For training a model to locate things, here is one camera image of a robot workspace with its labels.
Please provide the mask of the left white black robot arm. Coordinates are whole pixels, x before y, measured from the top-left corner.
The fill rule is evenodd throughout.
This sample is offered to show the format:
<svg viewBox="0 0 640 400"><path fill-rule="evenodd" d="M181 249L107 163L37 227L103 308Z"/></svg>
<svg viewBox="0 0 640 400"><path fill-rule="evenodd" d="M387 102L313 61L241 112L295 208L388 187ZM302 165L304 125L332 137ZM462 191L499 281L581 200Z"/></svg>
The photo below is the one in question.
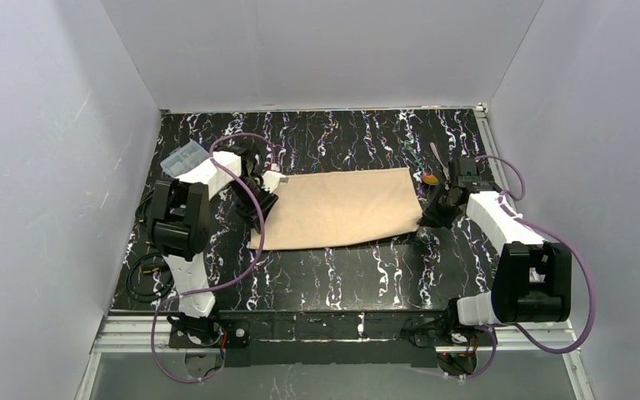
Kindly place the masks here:
<svg viewBox="0 0 640 400"><path fill-rule="evenodd" d="M216 302L203 256L212 235L211 201L230 188L237 212L253 233L263 236L284 180L278 166L265 168L260 152L250 146L211 152L190 171L156 181L147 212L148 240L172 273L180 313L207 318Z"/></svg>

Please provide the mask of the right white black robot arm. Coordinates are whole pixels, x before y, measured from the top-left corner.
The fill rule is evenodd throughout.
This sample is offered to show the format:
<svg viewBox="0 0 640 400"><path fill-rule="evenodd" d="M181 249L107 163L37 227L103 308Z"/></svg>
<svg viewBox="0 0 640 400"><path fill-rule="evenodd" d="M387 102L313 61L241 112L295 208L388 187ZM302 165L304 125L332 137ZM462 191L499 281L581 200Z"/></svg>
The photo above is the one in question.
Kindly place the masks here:
<svg viewBox="0 0 640 400"><path fill-rule="evenodd" d="M476 223L501 254L489 291L449 301L449 327L568 319L571 252L520 223L501 188L479 173L474 158L448 164L446 183L432 190L418 223L450 228L460 216Z"/></svg>

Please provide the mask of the beige cloth napkin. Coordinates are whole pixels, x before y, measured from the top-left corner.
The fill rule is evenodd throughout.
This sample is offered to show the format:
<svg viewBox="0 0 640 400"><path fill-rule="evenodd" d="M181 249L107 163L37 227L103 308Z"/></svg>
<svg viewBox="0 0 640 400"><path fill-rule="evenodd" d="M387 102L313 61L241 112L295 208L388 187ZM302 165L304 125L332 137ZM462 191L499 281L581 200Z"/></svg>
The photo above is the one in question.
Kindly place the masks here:
<svg viewBox="0 0 640 400"><path fill-rule="evenodd" d="M248 248L335 248L418 230L422 208L406 167L287 175Z"/></svg>

